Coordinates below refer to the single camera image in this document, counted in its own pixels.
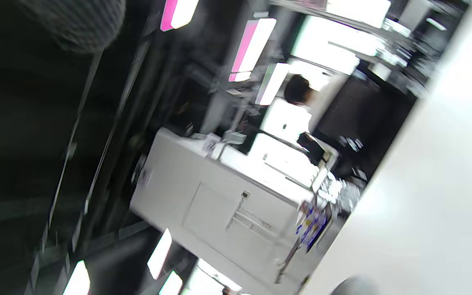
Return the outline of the person's right hand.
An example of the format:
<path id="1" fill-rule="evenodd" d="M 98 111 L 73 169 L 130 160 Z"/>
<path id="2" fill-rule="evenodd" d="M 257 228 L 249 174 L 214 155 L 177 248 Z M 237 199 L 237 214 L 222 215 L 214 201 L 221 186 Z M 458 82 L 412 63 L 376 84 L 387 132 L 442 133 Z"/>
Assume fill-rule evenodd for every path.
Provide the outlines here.
<path id="1" fill-rule="evenodd" d="M 19 0 L 18 4 L 54 37 L 62 49 L 94 54 L 116 39 L 125 0 Z"/>

